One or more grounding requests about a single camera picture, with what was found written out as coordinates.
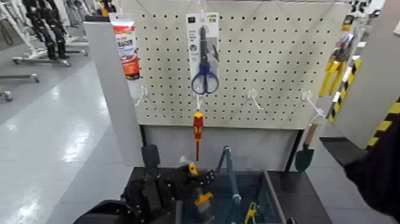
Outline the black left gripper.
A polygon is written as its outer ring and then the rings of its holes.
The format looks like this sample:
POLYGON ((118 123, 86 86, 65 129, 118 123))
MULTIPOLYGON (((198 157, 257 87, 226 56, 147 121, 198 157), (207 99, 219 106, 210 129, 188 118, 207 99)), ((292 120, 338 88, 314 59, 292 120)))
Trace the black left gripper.
POLYGON ((198 172, 196 166, 178 168, 179 187, 170 178, 146 174, 131 178, 125 186, 121 201, 128 209, 133 223, 182 223, 182 200, 198 195, 198 188, 215 181, 215 172, 198 172))

